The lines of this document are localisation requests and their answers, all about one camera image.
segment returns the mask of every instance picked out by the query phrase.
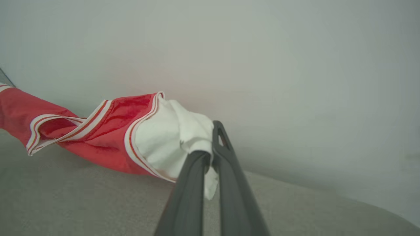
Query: white wall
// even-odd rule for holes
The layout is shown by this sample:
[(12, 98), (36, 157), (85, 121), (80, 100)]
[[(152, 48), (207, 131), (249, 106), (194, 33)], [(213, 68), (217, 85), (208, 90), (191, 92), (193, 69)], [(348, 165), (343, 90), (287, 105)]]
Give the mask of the white wall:
[(420, 226), (419, 11), (417, 0), (3, 0), (0, 67), (83, 116), (165, 91), (222, 120), (245, 168)]

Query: white cloth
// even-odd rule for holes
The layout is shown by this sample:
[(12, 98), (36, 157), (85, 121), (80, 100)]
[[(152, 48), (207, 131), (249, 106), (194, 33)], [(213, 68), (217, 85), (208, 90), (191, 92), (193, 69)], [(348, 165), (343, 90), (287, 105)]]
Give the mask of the white cloth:
[[(176, 180), (189, 153), (206, 151), (213, 158), (212, 133), (213, 122), (207, 116), (159, 96), (156, 113), (137, 127), (134, 140), (140, 154), (160, 175)], [(206, 199), (213, 198), (217, 179), (210, 167), (205, 174)]]

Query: gray table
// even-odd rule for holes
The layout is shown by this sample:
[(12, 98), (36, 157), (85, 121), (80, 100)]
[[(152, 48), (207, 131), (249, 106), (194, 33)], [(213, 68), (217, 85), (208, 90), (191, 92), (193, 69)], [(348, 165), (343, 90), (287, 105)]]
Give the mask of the gray table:
[[(33, 157), (0, 130), (0, 234), (152, 235), (172, 184), (91, 164), (58, 146)], [(247, 173), (272, 235), (420, 235), (386, 210)], [(205, 235), (219, 235), (218, 197)]]

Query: red garment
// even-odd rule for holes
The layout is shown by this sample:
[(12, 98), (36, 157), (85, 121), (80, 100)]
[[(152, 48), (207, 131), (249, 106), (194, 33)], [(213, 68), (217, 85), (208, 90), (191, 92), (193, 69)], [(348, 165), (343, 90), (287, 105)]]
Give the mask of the red garment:
[(63, 107), (0, 84), (0, 128), (18, 138), (30, 156), (58, 143), (103, 167), (161, 177), (132, 143), (135, 126), (156, 112), (158, 96), (164, 95), (105, 100), (88, 118), (78, 118)]

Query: red and white striped trim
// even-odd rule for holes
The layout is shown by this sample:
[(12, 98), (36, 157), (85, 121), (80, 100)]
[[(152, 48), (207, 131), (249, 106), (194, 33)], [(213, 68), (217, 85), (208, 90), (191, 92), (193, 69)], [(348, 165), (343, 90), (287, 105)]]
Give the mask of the red and white striped trim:
[(13, 88), (13, 87), (10, 87), (7, 84), (0, 84), (0, 92), (3, 92), (4, 90), (11, 89), (11, 88)]
[(142, 156), (139, 149), (135, 145), (135, 141), (136, 141), (135, 138), (136, 137), (135, 137), (134, 133), (137, 130), (137, 127), (143, 121), (147, 120), (150, 116), (154, 115), (157, 112), (157, 110), (158, 110), (158, 97), (159, 96), (161, 96), (162, 98), (165, 98), (165, 94), (163, 92), (159, 92), (159, 93), (155, 94), (155, 96), (153, 97), (152, 109), (149, 111), (149, 113), (147, 113), (145, 116), (135, 120), (129, 126), (129, 128), (127, 129), (127, 131), (124, 135), (124, 144), (125, 144), (127, 154), (136, 164), (138, 164), (143, 169), (147, 170), (152, 175), (174, 183), (175, 182), (174, 180), (169, 179), (169, 178), (164, 177), (163, 175), (159, 174), (159, 172), (157, 172), (156, 169), (154, 169), (152, 167), (152, 165), (150, 165), (148, 163), (146, 158)]
[(39, 126), (42, 123), (52, 120), (52, 119), (57, 119), (57, 118), (69, 119), (69, 118), (58, 116), (58, 115), (48, 115), (48, 114), (40, 115), (36, 117), (31, 122), (31, 132), (32, 132), (31, 138), (32, 136), (34, 136), (34, 138), (29, 139), (29, 142), (26, 145), (26, 148), (28, 150), (28, 155), (32, 156), (34, 153), (41, 150), (45, 146), (48, 146), (54, 143), (76, 140), (76, 139), (80, 139), (84, 137), (91, 130), (93, 130), (93, 128), (95, 128), (96, 125), (98, 125), (98, 123), (102, 120), (102, 118), (105, 116), (105, 114), (108, 112), (109, 108), (111, 107), (111, 103), (112, 101), (109, 101), (109, 100), (103, 101), (87, 119), (70, 117), (70, 119), (78, 119), (77, 121), (74, 120), (75, 122), (81, 121), (78, 124), (79, 126), (75, 128), (74, 130), (72, 130), (71, 132), (69, 132), (68, 134), (64, 135), (63, 137), (58, 138), (58, 139), (53, 139), (53, 140), (46, 140), (46, 141), (40, 142), (39, 141), (40, 134), (38, 132)]
[(76, 118), (76, 117), (69, 117), (69, 116), (60, 116), (60, 115), (53, 115), (53, 114), (44, 114), (35, 117), (30, 124), (31, 128), (31, 137), (29, 138), (28, 143), (26, 144), (26, 149), (28, 150), (28, 154), (32, 155), (32, 150), (36, 148), (39, 144), (39, 139), (41, 137), (38, 129), (39, 127), (50, 120), (65, 118), (68, 121), (71, 121), (73, 124), (80, 125), (83, 123), (84, 119)]

